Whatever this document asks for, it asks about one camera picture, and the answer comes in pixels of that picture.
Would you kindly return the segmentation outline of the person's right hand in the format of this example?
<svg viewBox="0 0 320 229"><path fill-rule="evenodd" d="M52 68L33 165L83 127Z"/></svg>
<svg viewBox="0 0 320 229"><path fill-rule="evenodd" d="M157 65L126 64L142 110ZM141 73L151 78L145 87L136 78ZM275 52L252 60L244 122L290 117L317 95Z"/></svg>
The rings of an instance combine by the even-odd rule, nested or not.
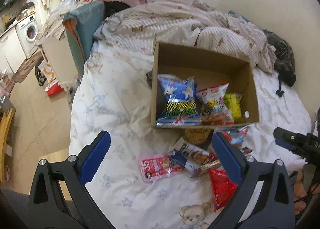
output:
<svg viewBox="0 0 320 229"><path fill-rule="evenodd" d="M303 200L299 200L306 196L306 190L303 187L303 173L299 171L297 174L296 182L293 187L293 199L295 201L295 215L298 215L306 208L306 203Z"/></svg>

